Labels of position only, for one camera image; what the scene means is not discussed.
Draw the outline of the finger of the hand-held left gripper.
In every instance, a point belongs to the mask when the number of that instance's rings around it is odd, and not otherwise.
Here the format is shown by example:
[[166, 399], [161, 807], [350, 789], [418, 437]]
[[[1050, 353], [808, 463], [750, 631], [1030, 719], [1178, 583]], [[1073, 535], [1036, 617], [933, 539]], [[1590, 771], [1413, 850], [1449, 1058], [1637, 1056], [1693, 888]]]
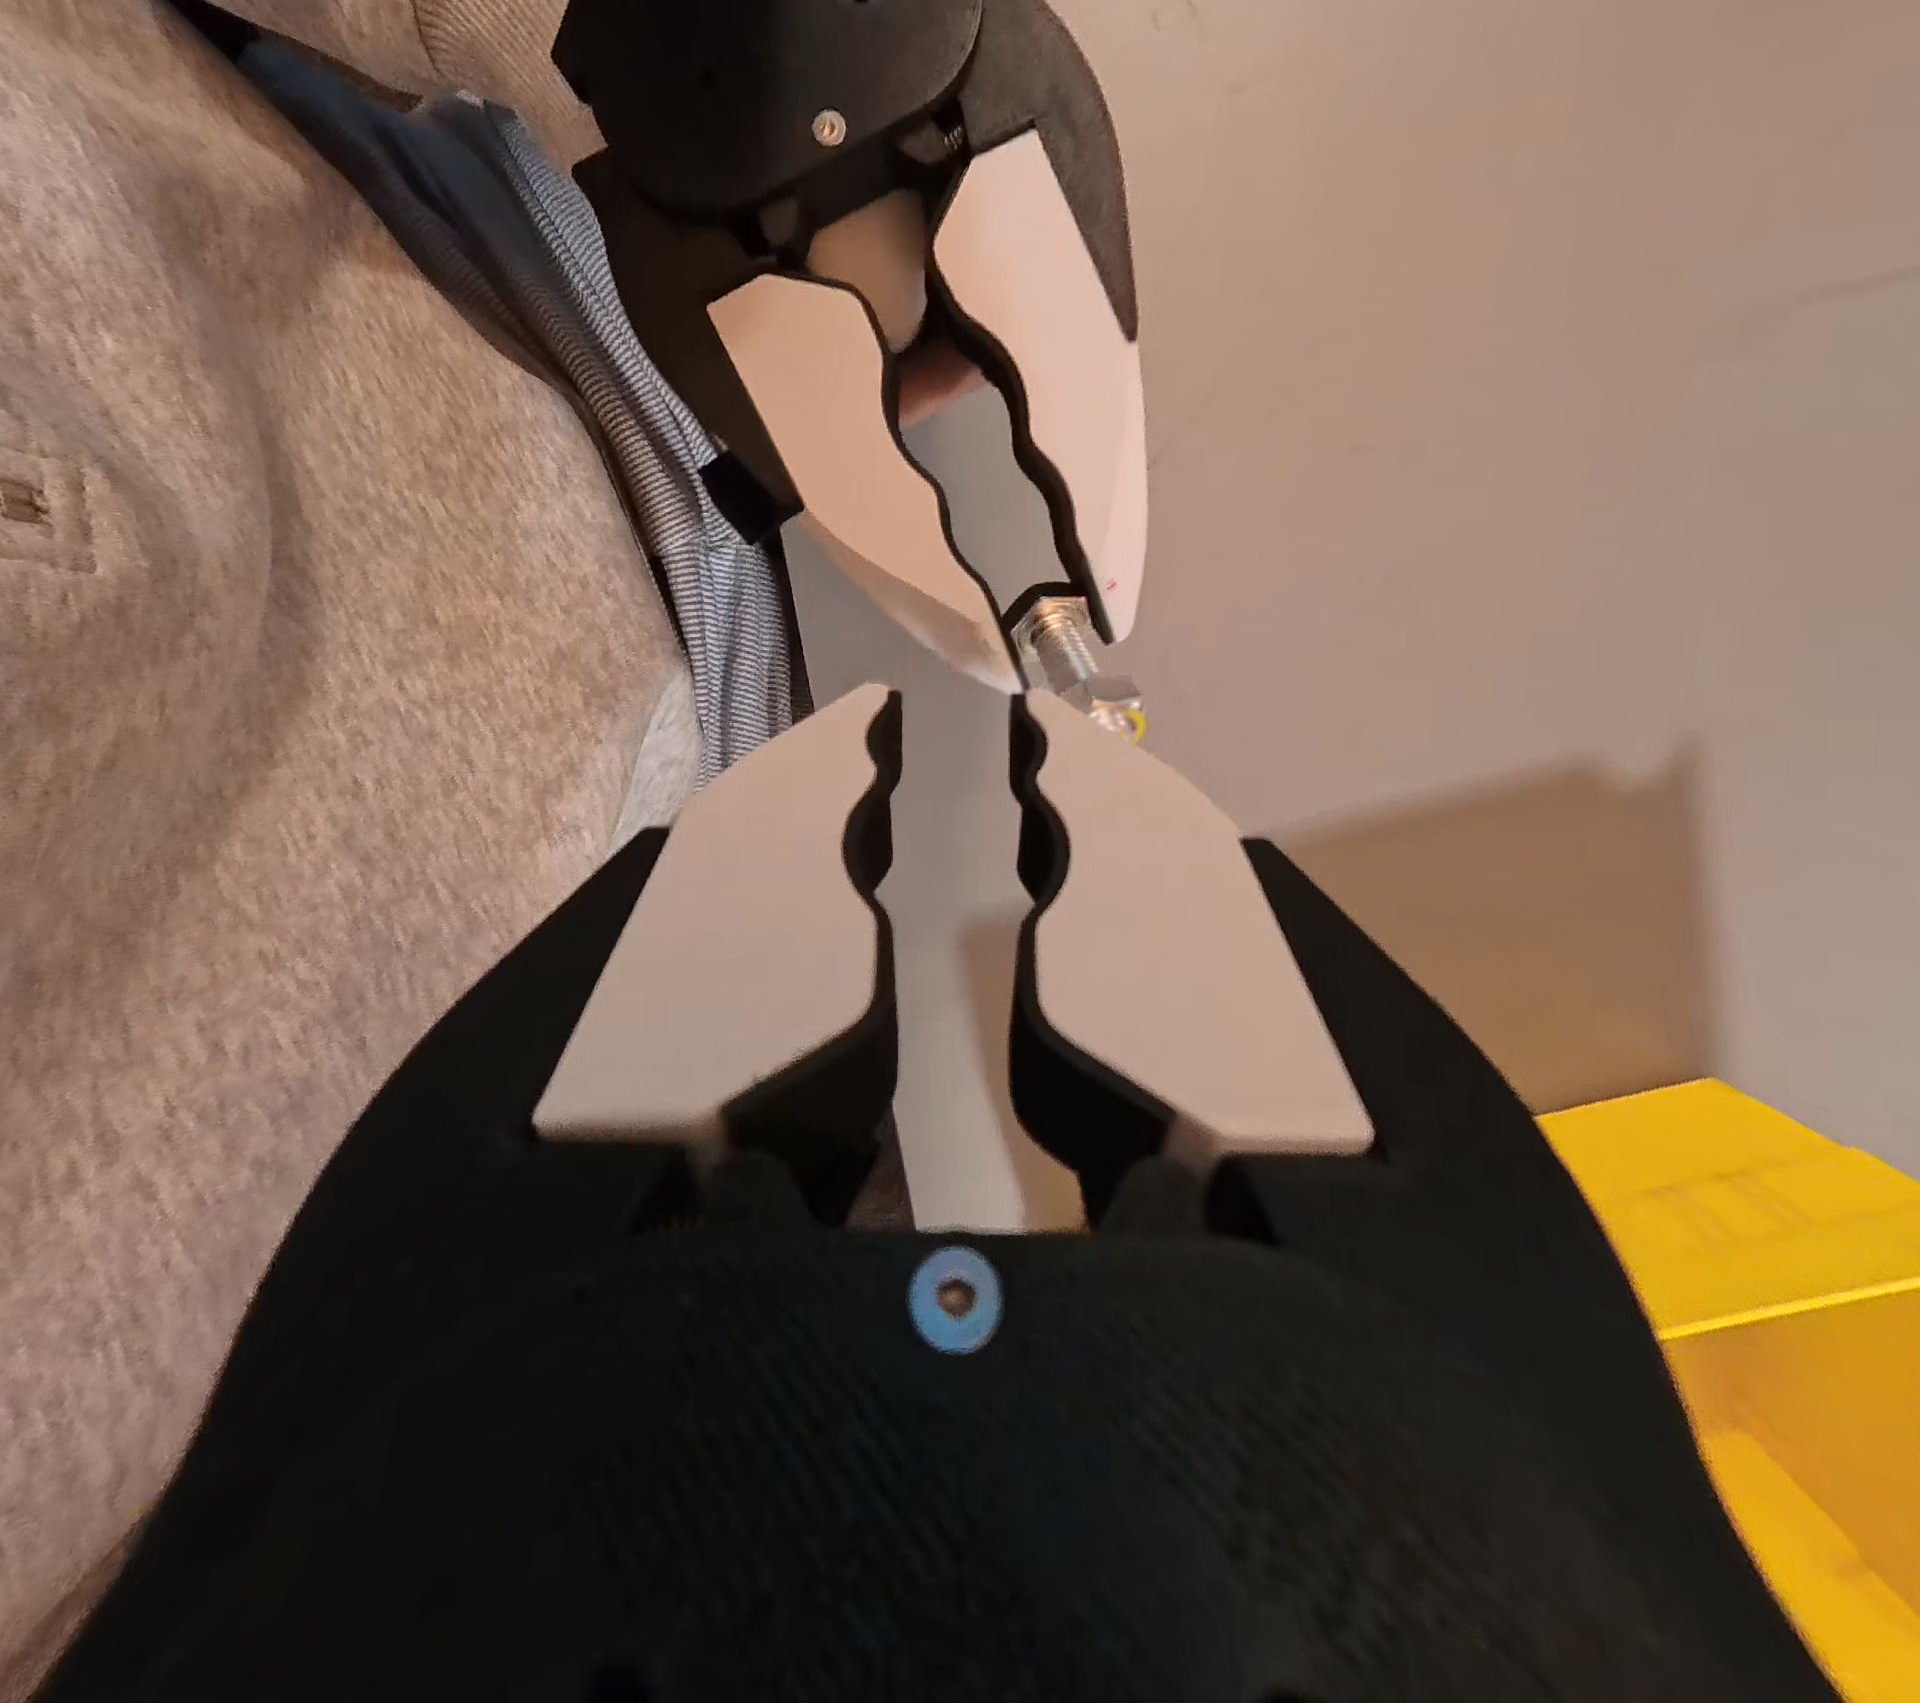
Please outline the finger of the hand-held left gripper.
[[826, 559], [947, 669], [1020, 695], [943, 495], [901, 449], [898, 367], [867, 301], [839, 283], [764, 275], [705, 315]]
[[1103, 643], [1124, 643], [1147, 549], [1140, 347], [1038, 131], [971, 157], [933, 225], [929, 271], [962, 337], [1002, 375], [1068, 581]]

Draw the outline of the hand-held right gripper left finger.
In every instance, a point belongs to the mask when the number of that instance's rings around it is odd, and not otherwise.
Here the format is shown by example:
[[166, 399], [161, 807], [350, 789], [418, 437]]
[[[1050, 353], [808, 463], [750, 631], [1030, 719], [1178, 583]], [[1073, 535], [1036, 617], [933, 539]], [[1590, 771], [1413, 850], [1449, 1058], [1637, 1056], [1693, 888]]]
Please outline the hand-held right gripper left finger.
[[535, 1104], [542, 1140], [866, 1184], [900, 1080], [878, 900], [900, 769], [900, 695], [866, 685], [686, 805]]

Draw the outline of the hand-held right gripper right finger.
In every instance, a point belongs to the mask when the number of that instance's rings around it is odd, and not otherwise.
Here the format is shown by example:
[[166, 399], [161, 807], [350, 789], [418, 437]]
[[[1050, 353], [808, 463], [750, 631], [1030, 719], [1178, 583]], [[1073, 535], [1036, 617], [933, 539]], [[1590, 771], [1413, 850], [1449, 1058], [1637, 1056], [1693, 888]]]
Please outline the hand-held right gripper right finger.
[[1236, 827], [1045, 693], [1010, 709], [1020, 1128], [1113, 1196], [1136, 1164], [1202, 1184], [1243, 1158], [1357, 1158], [1376, 1126]]

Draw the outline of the silver hex bolt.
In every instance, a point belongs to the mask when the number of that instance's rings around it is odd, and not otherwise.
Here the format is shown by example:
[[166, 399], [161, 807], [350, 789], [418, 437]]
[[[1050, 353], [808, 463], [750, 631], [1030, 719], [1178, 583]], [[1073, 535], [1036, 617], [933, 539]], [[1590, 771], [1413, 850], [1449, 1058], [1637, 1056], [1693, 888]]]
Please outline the silver hex bolt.
[[1105, 671], [1097, 661], [1097, 675], [1086, 683], [1041, 683], [1045, 693], [1068, 709], [1078, 711], [1102, 733], [1138, 749], [1145, 739], [1145, 709], [1140, 687], [1128, 677]]

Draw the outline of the person's left hand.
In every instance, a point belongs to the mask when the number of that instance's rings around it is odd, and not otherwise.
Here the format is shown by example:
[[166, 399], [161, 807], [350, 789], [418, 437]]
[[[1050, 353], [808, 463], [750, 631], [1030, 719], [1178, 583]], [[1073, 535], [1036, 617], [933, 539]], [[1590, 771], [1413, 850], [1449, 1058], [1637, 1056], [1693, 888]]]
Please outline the person's left hand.
[[990, 387], [981, 369], [943, 335], [928, 333], [894, 359], [898, 427], [932, 421]]

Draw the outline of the blue striped shirt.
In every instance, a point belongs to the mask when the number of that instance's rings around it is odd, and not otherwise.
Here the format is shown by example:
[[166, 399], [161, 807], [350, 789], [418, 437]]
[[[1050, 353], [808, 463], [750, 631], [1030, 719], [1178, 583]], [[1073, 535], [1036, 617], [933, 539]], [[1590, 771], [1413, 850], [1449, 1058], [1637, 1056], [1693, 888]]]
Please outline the blue striped shirt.
[[237, 65], [467, 325], [587, 427], [683, 653], [697, 783], [790, 731], [795, 625], [775, 565], [711, 501], [717, 449], [639, 347], [600, 225], [535, 133], [461, 91], [404, 111], [271, 39]]

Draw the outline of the person's grey sweatshirt torso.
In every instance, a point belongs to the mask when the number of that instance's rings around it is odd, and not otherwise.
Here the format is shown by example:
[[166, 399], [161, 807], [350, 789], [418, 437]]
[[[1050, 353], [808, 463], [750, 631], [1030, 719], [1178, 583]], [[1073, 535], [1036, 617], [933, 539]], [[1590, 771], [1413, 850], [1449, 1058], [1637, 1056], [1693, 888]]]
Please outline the person's grey sweatshirt torso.
[[491, 129], [4, 0], [4, 1700], [351, 1118], [692, 783]]

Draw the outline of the yellow plastic bin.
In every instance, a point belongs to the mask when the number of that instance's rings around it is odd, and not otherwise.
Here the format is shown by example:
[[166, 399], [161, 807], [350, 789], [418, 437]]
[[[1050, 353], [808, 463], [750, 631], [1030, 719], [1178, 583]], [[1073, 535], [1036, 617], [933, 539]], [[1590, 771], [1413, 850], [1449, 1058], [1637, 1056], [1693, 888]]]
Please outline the yellow plastic bin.
[[1918, 1186], [1718, 1082], [1539, 1118], [1843, 1700], [1918, 1698]]

